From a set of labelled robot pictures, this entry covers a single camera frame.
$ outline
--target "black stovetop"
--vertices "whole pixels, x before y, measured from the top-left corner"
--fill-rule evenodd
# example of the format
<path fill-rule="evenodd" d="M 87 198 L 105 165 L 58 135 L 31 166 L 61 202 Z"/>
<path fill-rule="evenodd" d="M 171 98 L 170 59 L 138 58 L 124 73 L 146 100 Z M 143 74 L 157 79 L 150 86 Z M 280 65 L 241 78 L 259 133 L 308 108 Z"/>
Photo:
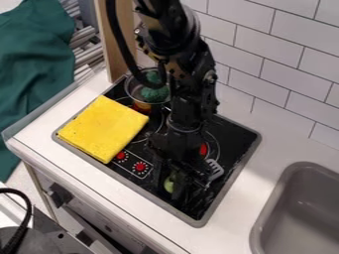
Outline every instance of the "black stovetop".
<path fill-rule="evenodd" d="M 132 106 L 133 100 L 124 90 L 124 81 L 125 79 L 121 80 L 104 95 L 124 105 Z M 150 121 L 144 129 L 107 165 L 96 160 L 94 161 L 93 158 L 87 160 L 87 158 L 89 158 L 88 155 L 70 147 L 60 139 L 55 140 L 68 148 L 71 152 L 93 164 L 95 167 L 104 169 L 104 172 L 108 172 L 108 175 L 112 176 L 109 172 L 113 171 L 122 176 L 125 180 L 127 180 L 127 182 L 123 181 L 122 183 L 130 187 L 132 190 L 138 191 L 138 188 L 135 188 L 135 186 L 143 189 L 148 193 L 146 197 L 149 200 L 172 214 L 178 216 L 177 211 L 175 210 L 179 210 L 193 219 L 193 221 L 200 221 L 211 206 L 215 197 L 218 196 L 234 173 L 235 169 L 237 169 L 239 162 L 241 162 L 245 156 L 249 157 L 247 155 L 251 148 L 254 147 L 254 144 L 258 144 L 258 142 L 256 142 L 258 134 L 240 125 L 232 123 L 225 118 L 215 115 L 212 121 L 204 127 L 203 137 L 205 139 L 205 143 L 202 145 L 200 152 L 206 160 L 214 159 L 217 161 L 224 169 L 225 173 L 222 177 L 212 182 L 208 192 L 206 192 L 204 196 L 199 195 L 195 198 L 188 199 L 184 205 L 178 206 L 170 200 L 167 193 L 158 192 L 153 188 L 153 157 L 152 154 L 148 153 L 145 149 L 146 133 L 167 132 L 166 119 L 169 114 L 169 104 L 159 106 L 157 110 L 153 110 L 149 115 Z M 158 198 L 164 201 L 167 205 L 157 202 Z"/>
<path fill-rule="evenodd" d="M 131 106 L 133 100 L 125 93 L 123 82 L 124 81 L 121 81 L 121 83 L 117 84 L 104 95 L 124 105 Z M 144 149 L 146 145 L 145 134 L 147 132 L 167 132 L 166 119 L 170 113 L 169 108 L 170 105 L 166 105 L 163 109 L 155 110 L 156 112 L 151 113 L 150 122 L 147 126 L 145 126 L 138 136 L 122 151 L 122 153 L 126 155 L 125 158 L 119 160 L 119 158 L 124 157 L 120 154 L 122 156 L 113 159 L 106 167 L 170 205 L 174 205 L 165 193 L 158 193 L 154 190 L 152 185 L 152 154 L 146 152 Z M 209 201 L 206 202 L 206 205 L 203 205 L 200 208 L 189 208 L 192 204 L 176 207 L 178 210 L 195 220 L 201 219 L 208 209 L 209 204 L 232 175 L 236 164 L 241 161 L 258 137 L 256 133 L 230 121 L 226 121 L 219 116 L 215 116 L 205 127 L 203 136 L 205 143 L 200 150 L 201 155 L 204 156 L 206 160 L 216 160 L 225 170 L 225 174 L 223 177 L 213 182 L 211 186 L 213 198 L 210 198 Z M 144 164 L 144 168 L 146 168 L 141 172 L 136 170 L 136 166 L 140 163 Z"/>

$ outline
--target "wooden panel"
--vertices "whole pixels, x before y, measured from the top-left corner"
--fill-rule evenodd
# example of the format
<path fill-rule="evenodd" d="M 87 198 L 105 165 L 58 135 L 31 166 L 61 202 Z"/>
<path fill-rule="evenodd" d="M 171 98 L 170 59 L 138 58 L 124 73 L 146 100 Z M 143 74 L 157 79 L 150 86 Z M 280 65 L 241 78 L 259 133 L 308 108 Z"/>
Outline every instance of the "wooden panel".
<path fill-rule="evenodd" d="M 131 53 L 135 55 L 136 49 L 134 40 L 132 0 L 117 0 L 117 4 L 121 30 L 123 31 Z M 120 54 L 120 50 L 108 22 L 106 14 L 106 0 L 95 0 L 95 9 L 107 66 L 108 80 L 113 82 L 122 74 L 126 73 L 127 67 Z"/>

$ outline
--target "white tile wall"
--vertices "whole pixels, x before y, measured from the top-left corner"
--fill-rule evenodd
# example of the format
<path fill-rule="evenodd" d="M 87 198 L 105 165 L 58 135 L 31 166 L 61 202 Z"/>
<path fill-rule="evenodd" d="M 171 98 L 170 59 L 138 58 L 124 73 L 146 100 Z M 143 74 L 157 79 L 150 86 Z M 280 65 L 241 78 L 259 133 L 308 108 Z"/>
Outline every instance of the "white tile wall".
<path fill-rule="evenodd" d="M 206 39 L 205 42 L 209 45 L 216 61 L 249 74 L 259 75 L 262 58 L 210 39 Z"/>
<path fill-rule="evenodd" d="M 231 70 L 229 85 L 278 106 L 284 106 L 288 90 L 251 75 Z"/>
<path fill-rule="evenodd" d="M 254 115 L 269 118 L 270 121 L 285 129 L 292 129 L 304 137 L 308 137 L 314 121 L 286 111 L 280 107 L 274 106 L 261 99 L 256 98 L 253 111 Z"/>
<path fill-rule="evenodd" d="M 339 85 L 334 83 L 326 100 L 328 104 L 339 108 Z"/>
<path fill-rule="evenodd" d="M 201 35 L 213 38 L 221 43 L 233 44 L 235 24 L 202 13 L 197 13 L 197 16 L 201 23 Z"/>
<path fill-rule="evenodd" d="M 217 63 L 215 68 L 218 73 L 218 81 L 224 84 L 228 84 L 228 75 L 230 72 L 230 67 Z"/>
<path fill-rule="evenodd" d="M 247 112 L 252 109 L 254 97 L 242 91 L 218 82 L 216 94 L 218 100 L 225 106 L 241 108 Z"/>
<path fill-rule="evenodd" d="M 246 27 L 268 32 L 274 10 L 244 0 L 209 0 L 208 13 Z"/>
<path fill-rule="evenodd" d="M 262 79 L 324 101 L 332 82 L 292 67 L 265 60 Z"/>
<path fill-rule="evenodd" d="M 300 45 L 243 27 L 237 30 L 235 46 L 293 67 L 297 66 L 302 52 Z"/>
<path fill-rule="evenodd" d="M 306 49 L 300 69 L 339 82 L 339 58 L 311 49 Z"/>
<path fill-rule="evenodd" d="M 339 150 L 339 131 L 316 124 L 311 139 Z"/>
<path fill-rule="evenodd" d="M 208 0 L 181 0 L 183 4 L 199 12 L 207 12 L 207 1 Z"/>
<path fill-rule="evenodd" d="M 339 56 L 339 28 L 277 11 L 272 34 Z"/>
<path fill-rule="evenodd" d="M 251 0 L 276 9 L 313 18 L 319 0 Z"/>
<path fill-rule="evenodd" d="M 339 1 L 321 0 L 316 20 L 339 26 Z"/>
<path fill-rule="evenodd" d="M 316 122 L 311 138 L 339 149 L 339 0 L 181 1 L 197 12 L 219 63 L 221 109 L 251 111 L 304 137 Z"/>
<path fill-rule="evenodd" d="M 287 109 L 339 130 L 339 110 L 303 95 L 292 93 Z"/>

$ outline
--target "green object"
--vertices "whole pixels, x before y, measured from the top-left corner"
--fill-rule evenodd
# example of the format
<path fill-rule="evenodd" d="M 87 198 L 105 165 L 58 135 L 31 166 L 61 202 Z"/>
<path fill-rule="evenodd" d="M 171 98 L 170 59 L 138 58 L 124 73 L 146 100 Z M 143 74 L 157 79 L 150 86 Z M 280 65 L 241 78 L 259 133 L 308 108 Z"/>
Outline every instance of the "green object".
<path fill-rule="evenodd" d="M 161 78 L 159 77 L 158 73 L 156 71 L 149 71 L 146 74 L 147 80 L 154 84 L 160 84 L 162 83 Z M 141 95 L 145 99 L 146 102 L 149 103 L 157 103 L 157 102 L 163 102 L 167 99 L 167 97 L 170 94 L 169 88 L 164 85 L 163 87 L 159 89 L 151 89 L 148 87 L 143 87 L 141 90 Z"/>
<path fill-rule="evenodd" d="M 154 84 L 162 83 L 162 79 L 160 78 L 158 72 L 155 70 L 147 72 L 146 78 L 149 82 L 154 83 Z"/>
<path fill-rule="evenodd" d="M 57 0 L 24 0 L 0 15 L 0 132 L 73 82 L 73 32 Z M 0 162 L 5 182 L 19 159 L 2 139 Z"/>
<path fill-rule="evenodd" d="M 170 180 L 170 177 L 166 178 L 164 181 L 164 188 L 168 193 L 173 193 L 174 182 Z"/>

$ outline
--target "subway tile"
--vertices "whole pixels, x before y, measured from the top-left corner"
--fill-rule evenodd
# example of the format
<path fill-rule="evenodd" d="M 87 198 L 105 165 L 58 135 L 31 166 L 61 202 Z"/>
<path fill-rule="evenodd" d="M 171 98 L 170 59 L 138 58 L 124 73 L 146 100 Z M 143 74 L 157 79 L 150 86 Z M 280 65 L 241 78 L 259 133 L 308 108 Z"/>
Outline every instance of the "subway tile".
<path fill-rule="evenodd" d="M 306 49 L 300 69 L 321 76 L 323 78 L 339 82 L 339 58 Z"/>
<path fill-rule="evenodd" d="M 339 1 L 321 0 L 315 19 L 339 26 Z"/>
<path fill-rule="evenodd" d="M 229 85 L 278 106 L 284 106 L 288 90 L 231 69 Z"/>
<path fill-rule="evenodd" d="M 222 106 L 241 108 L 250 112 L 254 97 L 242 91 L 238 91 L 220 82 L 216 85 L 216 95 Z"/>
<path fill-rule="evenodd" d="M 328 98 L 326 100 L 328 104 L 331 104 L 333 106 L 339 107 L 339 85 L 333 84 L 332 89 L 328 95 Z"/>
<path fill-rule="evenodd" d="M 207 12 L 207 0 L 181 0 L 181 3 L 199 12 Z"/>
<path fill-rule="evenodd" d="M 268 32 L 274 10 L 244 0 L 209 0 L 208 13 L 263 32 Z"/>
<path fill-rule="evenodd" d="M 218 81 L 227 84 L 230 67 L 216 63 L 215 69 L 218 75 Z"/>
<path fill-rule="evenodd" d="M 201 23 L 201 35 L 232 45 L 236 25 L 213 18 L 209 15 L 196 13 Z"/>
<path fill-rule="evenodd" d="M 317 123 L 311 139 L 339 150 L 339 131 Z"/>
<path fill-rule="evenodd" d="M 276 9 L 313 18 L 318 0 L 251 0 Z"/>
<path fill-rule="evenodd" d="M 255 116 L 267 118 L 271 122 L 292 130 L 304 137 L 308 137 L 312 130 L 314 121 L 291 113 L 280 107 L 274 106 L 261 99 L 256 98 L 252 113 Z"/>
<path fill-rule="evenodd" d="M 264 62 L 262 79 L 322 101 L 325 100 L 332 84 L 330 81 L 272 61 Z"/>
<path fill-rule="evenodd" d="M 252 29 L 238 27 L 236 47 L 265 58 L 296 67 L 302 46 Z"/>
<path fill-rule="evenodd" d="M 339 129 L 339 109 L 292 92 L 287 109 L 329 127 Z"/>
<path fill-rule="evenodd" d="M 152 59 L 139 50 L 137 50 L 137 63 L 142 67 L 154 67 L 156 65 Z"/>
<path fill-rule="evenodd" d="M 253 75 L 259 75 L 263 59 L 231 46 L 206 39 L 217 62 L 226 64 Z"/>
<path fill-rule="evenodd" d="M 339 56 L 339 28 L 277 11 L 272 34 Z"/>

